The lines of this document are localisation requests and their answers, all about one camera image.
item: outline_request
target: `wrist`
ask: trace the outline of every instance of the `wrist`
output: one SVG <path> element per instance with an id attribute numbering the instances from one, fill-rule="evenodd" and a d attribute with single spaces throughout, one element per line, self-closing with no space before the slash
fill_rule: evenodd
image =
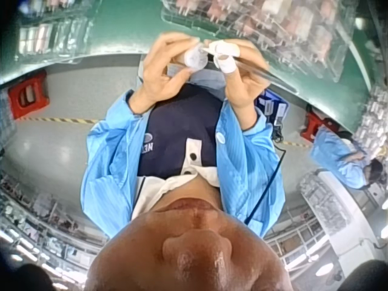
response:
<path id="1" fill-rule="evenodd" d="M 128 106 L 134 114 L 143 114 L 154 105 L 155 101 L 147 96 L 143 87 L 140 87 L 128 100 Z"/>
<path id="2" fill-rule="evenodd" d="M 253 101 L 244 107 L 234 107 L 232 109 L 235 112 L 238 123 L 241 130 L 251 129 L 258 120 L 258 114 Z"/>

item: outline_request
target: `white plastic part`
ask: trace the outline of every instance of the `white plastic part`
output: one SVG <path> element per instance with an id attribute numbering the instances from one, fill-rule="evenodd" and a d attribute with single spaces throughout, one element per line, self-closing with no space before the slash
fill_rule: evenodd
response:
<path id="1" fill-rule="evenodd" d="M 216 54 L 227 56 L 240 56 L 240 48 L 236 44 L 231 44 L 225 41 L 213 41 L 209 44 L 209 47 L 202 48 L 205 52 L 215 56 Z"/>
<path id="2" fill-rule="evenodd" d="M 224 74 L 233 73 L 237 69 L 236 61 L 232 56 L 216 55 L 214 63 Z"/>
<path id="3" fill-rule="evenodd" d="M 207 53 L 202 49 L 203 44 L 187 50 L 175 58 L 175 61 L 194 70 L 202 70 L 207 65 Z"/>

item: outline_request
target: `red stool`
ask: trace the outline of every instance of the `red stool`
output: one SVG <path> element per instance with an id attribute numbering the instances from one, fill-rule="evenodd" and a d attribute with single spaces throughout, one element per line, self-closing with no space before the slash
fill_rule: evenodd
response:
<path id="1" fill-rule="evenodd" d="M 325 125 L 328 129 L 333 132 L 338 132 L 340 126 L 334 122 L 331 118 L 321 119 L 318 115 L 312 111 L 307 112 L 306 120 L 308 122 L 307 128 L 301 132 L 301 136 L 306 138 L 310 142 L 314 142 L 315 135 L 318 131 L 318 128 L 321 125 Z"/>
<path id="2" fill-rule="evenodd" d="M 45 96 L 43 89 L 45 78 L 46 72 L 41 71 L 34 77 L 9 89 L 8 96 L 15 119 L 42 109 L 50 104 L 49 97 Z"/>

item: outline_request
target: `concrete floor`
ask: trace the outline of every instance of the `concrete floor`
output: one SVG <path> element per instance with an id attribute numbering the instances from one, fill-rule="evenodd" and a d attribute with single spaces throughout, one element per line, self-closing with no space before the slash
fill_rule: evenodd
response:
<path id="1" fill-rule="evenodd" d="M 56 64 L 47 68 L 50 105 L 31 117 L 102 119 L 113 101 L 136 84 L 139 55 L 101 56 L 77 65 Z M 304 124 L 305 103 L 290 96 L 285 119 L 285 141 L 306 143 L 299 132 Z M 7 147 L 5 169 L 15 170 L 27 184 L 52 193 L 69 213 L 84 218 L 79 189 L 86 167 L 85 138 L 90 125 L 18 121 L 17 133 Z M 298 193 L 300 179 L 315 165 L 308 149 L 279 145 L 287 150 L 282 165 L 288 205 L 304 204 Z"/>

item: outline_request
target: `fluorescent light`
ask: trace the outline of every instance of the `fluorescent light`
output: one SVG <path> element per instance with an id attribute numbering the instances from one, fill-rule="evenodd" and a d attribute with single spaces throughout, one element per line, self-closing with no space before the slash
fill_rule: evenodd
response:
<path id="1" fill-rule="evenodd" d="M 46 255 L 45 253 L 42 253 L 41 257 L 44 258 L 46 261 L 48 261 L 50 259 L 50 257 L 48 255 Z"/>
<path id="2" fill-rule="evenodd" d="M 1 238 L 4 238 L 6 241 L 8 241 L 10 244 L 13 243 L 13 239 L 8 235 L 6 234 L 5 232 L 3 232 L 2 230 L 0 230 L 0 237 Z"/>
<path id="3" fill-rule="evenodd" d="M 26 247 L 28 247 L 29 249 L 32 249 L 34 246 L 32 243 L 30 243 L 29 241 L 27 241 L 25 238 L 21 238 L 20 239 L 20 242 L 25 245 Z"/>
<path id="4" fill-rule="evenodd" d="M 21 262 L 23 260 L 23 258 L 18 255 L 11 255 L 11 258 L 17 262 Z"/>
<path id="5" fill-rule="evenodd" d="M 70 279 L 69 277 L 66 277 L 65 275 L 62 276 L 62 279 L 67 281 L 67 282 L 75 284 L 75 281 L 73 279 Z"/>
<path id="6" fill-rule="evenodd" d="M 329 236 L 325 235 L 323 238 L 321 238 L 314 246 L 312 246 L 307 252 L 306 255 L 310 256 L 313 253 L 315 253 L 317 250 L 322 248 L 322 246 L 329 240 Z"/>
<path id="7" fill-rule="evenodd" d="M 86 275 L 81 273 L 81 272 L 77 272 L 77 271 L 70 271 L 70 272 L 63 272 L 64 275 L 68 276 L 69 278 L 71 279 L 74 279 L 75 281 L 79 282 L 80 284 L 84 284 L 86 282 Z"/>
<path id="8" fill-rule="evenodd" d="M 54 268 L 51 268 L 47 264 L 42 264 L 42 268 L 49 271 L 50 273 L 54 274 L 55 276 L 62 277 L 60 273 L 58 273 Z"/>
<path id="9" fill-rule="evenodd" d="M 383 228 L 383 230 L 381 231 L 381 238 L 382 239 L 388 238 L 388 226 L 385 226 L 385 228 Z"/>
<path id="10" fill-rule="evenodd" d="M 381 206 L 382 209 L 387 210 L 388 209 L 388 199 L 386 202 L 383 203 L 383 206 Z"/>
<path id="11" fill-rule="evenodd" d="M 69 288 L 67 288 L 65 285 L 62 285 L 61 283 L 54 283 L 53 286 L 55 288 L 58 288 L 58 289 L 61 289 L 61 290 L 67 290 Z"/>
<path id="12" fill-rule="evenodd" d="M 10 233 L 15 237 L 15 238 L 18 238 L 19 237 L 19 234 L 14 231 L 13 229 L 10 229 Z"/>
<path id="13" fill-rule="evenodd" d="M 324 276 L 324 275 L 327 275 L 328 273 L 330 273 L 334 268 L 334 265 L 333 263 L 330 263 L 330 264 L 327 264 L 325 266 L 322 266 L 315 274 L 315 276 L 317 277 L 321 277 L 321 276 Z"/>
<path id="14" fill-rule="evenodd" d="M 28 259 L 30 259 L 31 261 L 36 262 L 38 260 L 37 257 L 33 256 L 28 250 L 26 250 L 22 246 L 18 245 L 18 246 L 16 246 L 16 249 L 19 252 L 21 252 L 23 255 L 25 255 Z"/>
<path id="15" fill-rule="evenodd" d="M 294 259 L 290 264 L 286 265 L 286 270 L 291 270 L 292 268 L 295 268 L 297 265 L 302 263 L 305 259 L 307 259 L 306 254 L 303 254 L 296 259 Z"/>
<path id="16" fill-rule="evenodd" d="M 309 258 L 309 263 L 315 262 L 319 259 L 319 255 L 313 255 Z"/>

